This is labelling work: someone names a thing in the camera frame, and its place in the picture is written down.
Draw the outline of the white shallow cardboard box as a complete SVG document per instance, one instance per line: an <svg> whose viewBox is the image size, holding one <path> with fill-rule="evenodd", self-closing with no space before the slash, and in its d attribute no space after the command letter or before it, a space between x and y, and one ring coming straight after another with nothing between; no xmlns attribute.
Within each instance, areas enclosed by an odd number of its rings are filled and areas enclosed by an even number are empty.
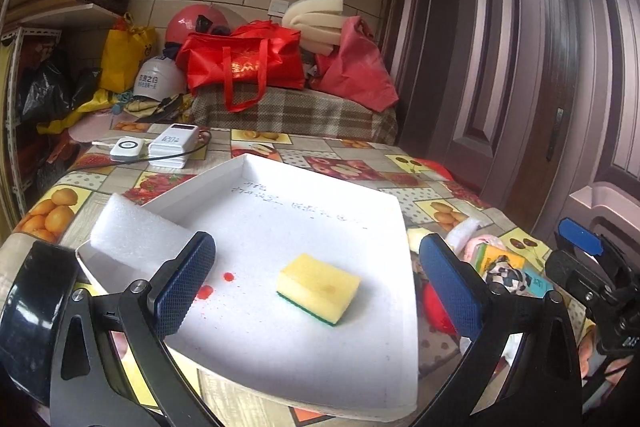
<svg viewBox="0 0 640 427"><path fill-rule="evenodd" d="M383 192L253 155L224 162L141 206L216 243L172 351L233 384L284 403L367 421L416 409L418 325L412 261L398 200ZM91 247L77 251L106 293L149 279ZM306 254L360 278L328 325L277 294Z"/></svg>

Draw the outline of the white foam block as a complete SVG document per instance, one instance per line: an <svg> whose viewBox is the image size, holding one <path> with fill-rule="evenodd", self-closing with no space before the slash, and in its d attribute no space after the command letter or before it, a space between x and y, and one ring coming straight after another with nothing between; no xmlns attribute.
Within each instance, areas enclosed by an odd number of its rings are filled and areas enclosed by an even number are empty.
<svg viewBox="0 0 640 427"><path fill-rule="evenodd" d="M92 248L145 277L174 259L194 233L113 194L89 236Z"/></svg>

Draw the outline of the patterned hair scrunchie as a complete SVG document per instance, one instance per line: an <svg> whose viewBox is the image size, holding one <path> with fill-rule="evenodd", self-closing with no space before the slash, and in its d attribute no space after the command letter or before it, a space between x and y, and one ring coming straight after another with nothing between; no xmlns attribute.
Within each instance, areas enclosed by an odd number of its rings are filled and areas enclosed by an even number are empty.
<svg viewBox="0 0 640 427"><path fill-rule="evenodd" d="M500 284L515 295L526 295L529 290L529 278L524 270L512 267L506 256L500 256L487 265L485 282Z"/></svg>

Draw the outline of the teal tissue pack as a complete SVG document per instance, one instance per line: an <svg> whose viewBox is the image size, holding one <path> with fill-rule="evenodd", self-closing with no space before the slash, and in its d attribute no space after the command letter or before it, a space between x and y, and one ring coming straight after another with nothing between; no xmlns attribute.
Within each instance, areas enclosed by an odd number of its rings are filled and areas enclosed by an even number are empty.
<svg viewBox="0 0 640 427"><path fill-rule="evenodd" d="M548 291L553 291L553 284L537 273L529 265L525 265L522 271L525 277L526 295L529 295L530 297L544 298L544 295L546 295Z"/></svg>

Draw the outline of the yellow shopping bag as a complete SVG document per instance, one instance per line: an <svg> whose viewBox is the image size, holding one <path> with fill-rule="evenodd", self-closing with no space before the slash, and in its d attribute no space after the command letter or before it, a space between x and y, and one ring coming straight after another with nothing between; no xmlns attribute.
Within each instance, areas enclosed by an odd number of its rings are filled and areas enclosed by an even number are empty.
<svg viewBox="0 0 640 427"><path fill-rule="evenodd" d="M108 31L101 57L101 89L122 93L134 87L142 64L154 55L157 43L153 26L139 26L129 12Z"/></svg>

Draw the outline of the fruit print tablecloth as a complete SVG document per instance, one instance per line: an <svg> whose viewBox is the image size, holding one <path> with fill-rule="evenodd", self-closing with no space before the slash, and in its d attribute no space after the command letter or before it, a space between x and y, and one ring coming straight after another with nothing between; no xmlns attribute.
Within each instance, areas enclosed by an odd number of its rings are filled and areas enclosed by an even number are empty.
<svg viewBox="0 0 640 427"><path fill-rule="evenodd" d="M140 164L115 166L108 159L108 146L125 135L136 138L157 138L160 132L168 128L167 124L113 124L93 141L103 144L93 145L78 153L70 169L52 174L46 181L42 196L35 199L35 214L25 213L17 223L9 238L1 245L1 312L6 295L12 286L16 274L28 254L32 243L45 239L62 247L77 247L87 237L99 211L105 205L108 196L118 193L139 205L151 202L170 188L183 183L198 173L213 168L223 161L243 154L253 154L263 158L281 161L283 164L324 173L343 181L360 184L395 196L404 216L413 241L426 231L445 232L450 230L444 221L436 221L436 211L452 211L456 219L469 216L480 220L483 227L480 233L491 234L506 242L506 249L515 253L525 247L520 254L529 261L541 263L549 256L549 247L517 228L499 209L481 202L475 194L462 185L448 181L437 172L427 169L406 155L399 147L373 142L347 139L326 139L316 136L278 134L250 130L207 130L209 143L206 150L193 153L192 159L182 169L163 169ZM63 221L65 228L60 234L45 232L34 228L43 225L42 220L32 221L33 217L46 217L44 210L49 207L40 202L50 198L58 190L68 188L77 196L71 199L70 206L74 220ZM180 369L195 386L207 405L226 426L410 426L414 417L426 409L439 387L454 369L454 362L460 362L462 351L460 341L439 331L427 322L422 309L422 293L426 277L416 265L416 251L411 251L416 274L416 291L419 291L419 410L411 416L381 424L370 421L351 421L316 411L307 411L299 407L289 407L279 402L258 397L253 392L242 390L221 377L196 369L196 364L182 357L178 362Z"/></svg>

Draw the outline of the white helmet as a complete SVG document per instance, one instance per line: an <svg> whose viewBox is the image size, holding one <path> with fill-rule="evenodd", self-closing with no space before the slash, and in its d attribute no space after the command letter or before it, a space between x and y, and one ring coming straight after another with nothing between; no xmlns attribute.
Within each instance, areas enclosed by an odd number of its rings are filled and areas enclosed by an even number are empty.
<svg viewBox="0 0 640 427"><path fill-rule="evenodd" d="M186 77L174 60L163 55L144 62L134 80L134 96L161 102L186 93Z"/></svg>

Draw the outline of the wall light switch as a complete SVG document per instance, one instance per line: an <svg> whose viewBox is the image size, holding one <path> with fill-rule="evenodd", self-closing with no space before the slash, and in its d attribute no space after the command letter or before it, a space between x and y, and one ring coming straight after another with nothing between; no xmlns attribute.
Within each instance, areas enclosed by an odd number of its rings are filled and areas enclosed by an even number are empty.
<svg viewBox="0 0 640 427"><path fill-rule="evenodd" d="M284 14L290 7L290 2L286 0L270 0L268 6L268 15L274 17L284 17Z"/></svg>

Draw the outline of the metal storage shelf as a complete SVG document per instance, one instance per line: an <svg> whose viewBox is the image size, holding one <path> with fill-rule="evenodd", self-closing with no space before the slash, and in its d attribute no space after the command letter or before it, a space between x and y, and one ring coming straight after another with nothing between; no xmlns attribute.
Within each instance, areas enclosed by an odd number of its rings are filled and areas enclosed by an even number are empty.
<svg viewBox="0 0 640 427"><path fill-rule="evenodd" d="M87 69L128 0L1 0L1 214L16 225L43 191L52 145L37 131L91 88Z"/></svg>

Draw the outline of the pink red plastic bag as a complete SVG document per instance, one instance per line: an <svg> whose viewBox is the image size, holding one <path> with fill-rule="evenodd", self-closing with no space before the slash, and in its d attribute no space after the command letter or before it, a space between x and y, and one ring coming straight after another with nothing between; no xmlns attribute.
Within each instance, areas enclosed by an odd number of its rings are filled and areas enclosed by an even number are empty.
<svg viewBox="0 0 640 427"><path fill-rule="evenodd" d="M318 75L311 88L355 102L375 113L399 100L380 49L369 26L360 16L345 20L341 41L328 56L316 55Z"/></svg>

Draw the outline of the white small wireless charger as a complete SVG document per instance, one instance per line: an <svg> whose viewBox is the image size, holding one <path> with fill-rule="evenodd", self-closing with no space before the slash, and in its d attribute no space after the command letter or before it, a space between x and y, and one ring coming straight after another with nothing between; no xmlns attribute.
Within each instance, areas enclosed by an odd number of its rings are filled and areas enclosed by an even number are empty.
<svg viewBox="0 0 640 427"><path fill-rule="evenodd" d="M141 158L143 147L144 141L142 139L123 136L111 147L110 158L112 161L119 162L137 160Z"/></svg>

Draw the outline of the cream foam roll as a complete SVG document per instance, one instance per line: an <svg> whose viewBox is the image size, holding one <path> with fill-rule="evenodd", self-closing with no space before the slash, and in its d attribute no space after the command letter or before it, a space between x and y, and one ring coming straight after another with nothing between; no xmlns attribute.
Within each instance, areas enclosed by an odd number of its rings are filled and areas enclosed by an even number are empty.
<svg viewBox="0 0 640 427"><path fill-rule="evenodd" d="M281 25L299 32L302 49L329 56L341 42L343 8L343 0L299 0L288 7Z"/></svg>

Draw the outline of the yellow green sponge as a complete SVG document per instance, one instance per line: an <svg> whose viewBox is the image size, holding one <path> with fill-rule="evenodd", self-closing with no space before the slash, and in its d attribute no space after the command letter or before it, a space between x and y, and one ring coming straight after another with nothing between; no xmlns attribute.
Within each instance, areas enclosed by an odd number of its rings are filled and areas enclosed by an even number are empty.
<svg viewBox="0 0 640 427"><path fill-rule="evenodd" d="M356 275L302 254L281 270L277 294L334 326L352 303L359 285Z"/></svg>

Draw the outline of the pink plush toy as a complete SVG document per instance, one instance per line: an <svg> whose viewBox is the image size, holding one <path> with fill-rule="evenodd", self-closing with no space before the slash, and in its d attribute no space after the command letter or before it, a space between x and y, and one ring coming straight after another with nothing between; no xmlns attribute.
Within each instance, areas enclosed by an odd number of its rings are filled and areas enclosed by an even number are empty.
<svg viewBox="0 0 640 427"><path fill-rule="evenodd" d="M456 225L445 237L445 243L465 262L471 263L475 251L482 245L489 245L506 251L506 245L499 237L491 234L480 233L480 221L468 218Z"/></svg>

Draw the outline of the red plush ball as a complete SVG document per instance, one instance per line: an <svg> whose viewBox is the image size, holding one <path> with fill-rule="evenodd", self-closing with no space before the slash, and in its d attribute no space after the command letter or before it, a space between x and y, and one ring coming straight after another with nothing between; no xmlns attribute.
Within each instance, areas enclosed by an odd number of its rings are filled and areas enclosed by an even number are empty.
<svg viewBox="0 0 640 427"><path fill-rule="evenodd" d="M422 301L427 322L430 323L436 331L450 336L458 335L457 329L454 328L454 324L452 324L449 315L440 302L431 283L425 284L422 293Z"/></svg>

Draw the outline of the black smartphone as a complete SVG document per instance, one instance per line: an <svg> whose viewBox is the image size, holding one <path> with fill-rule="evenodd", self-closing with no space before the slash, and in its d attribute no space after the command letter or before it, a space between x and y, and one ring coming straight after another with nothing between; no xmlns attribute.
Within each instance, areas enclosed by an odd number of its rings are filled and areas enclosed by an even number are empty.
<svg viewBox="0 0 640 427"><path fill-rule="evenodd" d="M50 403L51 365L79 265L70 248L35 241L1 314L1 365L16 387Z"/></svg>

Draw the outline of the white large power bank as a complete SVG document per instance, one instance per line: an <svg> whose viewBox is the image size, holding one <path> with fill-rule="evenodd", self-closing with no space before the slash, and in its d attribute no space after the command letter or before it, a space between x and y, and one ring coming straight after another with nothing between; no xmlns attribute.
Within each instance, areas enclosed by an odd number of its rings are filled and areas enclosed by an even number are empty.
<svg viewBox="0 0 640 427"><path fill-rule="evenodd" d="M181 169L198 145L200 129L194 124L172 124L148 147L150 165Z"/></svg>

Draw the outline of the red tote bag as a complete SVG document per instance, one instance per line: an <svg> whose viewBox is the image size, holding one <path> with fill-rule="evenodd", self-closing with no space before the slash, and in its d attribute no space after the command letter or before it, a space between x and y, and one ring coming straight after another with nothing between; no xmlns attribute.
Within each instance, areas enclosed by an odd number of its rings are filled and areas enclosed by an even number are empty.
<svg viewBox="0 0 640 427"><path fill-rule="evenodd" d="M305 87L299 45L299 31L255 20L228 36L192 32L176 65L192 92L219 84L228 112L240 113L256 105L269 87Z"/></svg>

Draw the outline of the plaid cloth covered bench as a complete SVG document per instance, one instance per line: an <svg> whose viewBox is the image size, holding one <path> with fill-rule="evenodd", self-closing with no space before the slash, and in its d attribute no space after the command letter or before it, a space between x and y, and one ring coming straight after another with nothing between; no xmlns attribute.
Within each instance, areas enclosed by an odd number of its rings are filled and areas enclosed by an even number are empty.
<svg viewBox="0 0 640 427"><path fill-rule="evenodd" d="M211 128L282 132L394 144L398 132L395 109L382 113L314 90L270 87L249 109L231 113L219 86L201 89L190 109L195 124Z"/></svg>

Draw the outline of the red helmet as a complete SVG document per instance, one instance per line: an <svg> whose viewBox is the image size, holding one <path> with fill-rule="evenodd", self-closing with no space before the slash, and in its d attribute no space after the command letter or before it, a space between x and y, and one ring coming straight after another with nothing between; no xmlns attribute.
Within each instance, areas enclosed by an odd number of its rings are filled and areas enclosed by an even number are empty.
<svg viewBox="0 0 640 427"><path fill-rule="evenodd" d="M231 27L218 9L210 4L190 4L178 11L169 21L165 41L183 44L188 35L229 35Z"/></svg>

